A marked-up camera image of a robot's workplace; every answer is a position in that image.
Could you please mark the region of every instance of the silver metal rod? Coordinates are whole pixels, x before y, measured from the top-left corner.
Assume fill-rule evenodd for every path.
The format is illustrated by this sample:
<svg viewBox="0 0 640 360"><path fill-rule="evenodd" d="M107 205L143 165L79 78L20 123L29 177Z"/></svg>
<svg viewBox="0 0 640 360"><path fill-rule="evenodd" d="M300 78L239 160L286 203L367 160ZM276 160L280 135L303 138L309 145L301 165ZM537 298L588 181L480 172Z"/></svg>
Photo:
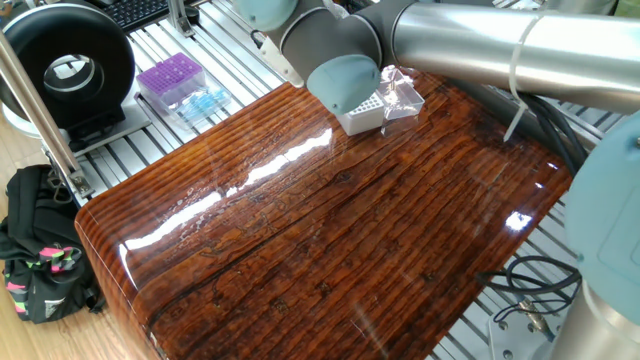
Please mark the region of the silver metal rod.
<svg viewBox="0 0 640 360"><path fill-rule="evenodd" d="M27 118L38 129L53 160L59 165L60 171L65 176L80 171L78 161L62 138L49 110L2 31L0 31L0 74Z"/></svg>
<svg viewBox="0 0 640 360"><path fill-rule="evenodd" d="M536 12L416 3L398 18L400 65L507 89L514 49ZM518 90L622 114L640 110L640 21L549 14L531 30Z"/></svg>

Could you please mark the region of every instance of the keyboard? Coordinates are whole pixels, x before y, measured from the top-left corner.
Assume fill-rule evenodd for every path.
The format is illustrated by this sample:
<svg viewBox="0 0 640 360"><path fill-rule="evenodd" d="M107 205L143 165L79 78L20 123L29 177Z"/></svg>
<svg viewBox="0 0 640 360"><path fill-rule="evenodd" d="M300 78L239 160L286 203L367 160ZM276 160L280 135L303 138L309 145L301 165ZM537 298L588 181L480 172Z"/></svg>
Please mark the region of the keyboard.
<svg viewBox="0 0 640 360"><path fill-rule="evenodd" d="M167 0L119 0L102 9L129 33L169 15Z"/></svg>

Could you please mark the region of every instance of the black bag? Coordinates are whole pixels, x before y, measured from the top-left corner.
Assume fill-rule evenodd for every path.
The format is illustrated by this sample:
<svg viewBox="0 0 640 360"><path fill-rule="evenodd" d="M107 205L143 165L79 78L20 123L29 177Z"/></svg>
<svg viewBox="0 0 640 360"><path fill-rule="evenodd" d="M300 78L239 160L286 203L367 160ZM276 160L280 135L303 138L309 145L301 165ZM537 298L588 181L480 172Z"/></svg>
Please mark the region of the black bag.
<svg viewBox="0 0 640 360"><path fill-rule="evenodd" d="M20 319L59 320L104 305L93 270L74 229L78 212L50 166L18 170L9 181L9 216L0 225L5 285Z"/></svg>

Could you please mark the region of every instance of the black wire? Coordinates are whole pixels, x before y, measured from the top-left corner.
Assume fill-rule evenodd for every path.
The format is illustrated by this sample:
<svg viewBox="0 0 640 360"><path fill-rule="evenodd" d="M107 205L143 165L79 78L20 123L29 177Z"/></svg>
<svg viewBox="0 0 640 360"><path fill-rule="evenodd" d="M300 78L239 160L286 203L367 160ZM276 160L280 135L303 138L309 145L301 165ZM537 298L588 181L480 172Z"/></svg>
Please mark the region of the black wire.
<svg viewBox="0 0 640 360"><path fill-rule="evenodd" d="M546 110L546 114L548 115L549 120L553 122L569 139L571 146L574 148L576 154L578 155L578 163L576 164L578 170L582 167L582 164L587 159L587 151L584 149L580 141L576 136L576 133L571 129L569 122L567 122L567 118L564 114L560 112L555 106L549 104L547 101L528 94L522 94L522 98L525 101L531 101Z"/></svg>
<svg viewBox="0 0 640 360"><path fill-rule="evenodd" d="M251 34L249 34L249 36L251 36L251 40L253 40L253 43L256 44L258 49L262 49L262 45L264 45L264 41L261 41L260 39L258 39L256 37L256 34L262 34L262 32L260 30L253 30L251 31Z"/></svg>
<svg viewBox="0 0 640 360"><path fill-rule="evenodd" d="M524 100L527 103L527 105L529 105L529 109L536 115L536 117L538 118L538 123L540 124L540 127L542 128L544 133L549 137L549 139L555 145L555 147L558 149L558 152L560 153L560 157L562 157L562 160L564 160L567 168L569 169L569 172L571 173L571 176L575 177L576 174L578 173L578 166L577 164L574 163L573 159L569 155L569 150L567 149L565 144L562 142L562 139L560 138L560 135L558 134L557 130L553 127L553 125L549 121L550 115L548 114L547 110L541 105L539 105L538 103L536 103L535 101L531 101L530 99L525 99L525 98L523 98L522 100Z"/></svg>
<svg viewBox="0 0 640 360"><path fill-rule="evenodd" d="M514 270L516 269L516 267L518 267L521 264L532 262L532 261L546 262L560 269L566 270L569 272L569 276L567 276L565 279L557 283L547 284L543 281L531 278L529 276L514 273ZM496 284L489 280L489 278L496 277L496 276L505 277L507 279L508 285ZM504 319L506 319L507 316L509 316L514 312L548 315L548 314L555 314L557 312L560 312L566 309L567 307L569 307L569 305L573 303L573 300L578 294L578 289L580 288L580 281L582 280L582 276L580 275L580 272L578 271L578 269L576 269L575 267L567 265L556 259L552 259L545 256L523 256L514 260L504 271L490 271L490 272L479 273L476 275L476 279L478 280L478 282L480 282L481 284L491 289L494 289L496 291L503 291L503 292L515 294L520 297L555 293L560 298L557 300L532 301L533 304L544 304L544 303L552 303L552 302L559 302L564 304L550 311L529 311L529 310L519 308L518 304L511 305L509 307L506 307L500 310L494 316L493 320L495 322L500 322L500 321L504 321ZM536 288L517 287L513 282L514 279L533 284L537 287ZM562 292L564 288L571 286L575 283L578 283L578 286L576 286L576 289L574 290L571 296L567 296L564 292Z"/></svg>

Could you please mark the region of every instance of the table surface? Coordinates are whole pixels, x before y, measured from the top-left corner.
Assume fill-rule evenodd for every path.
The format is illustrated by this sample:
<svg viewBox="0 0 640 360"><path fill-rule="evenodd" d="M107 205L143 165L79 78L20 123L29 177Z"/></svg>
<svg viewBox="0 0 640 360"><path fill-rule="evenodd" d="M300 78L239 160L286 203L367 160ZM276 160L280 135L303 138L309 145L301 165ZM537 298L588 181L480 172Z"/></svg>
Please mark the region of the table surface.
<svg viewBox="0 0 640 360"><path fill-rule="evenodd" d="M84 206L121 322L169 359L424 358L567 190L439 77L420 125L347 137L283 85Z"/></svg>

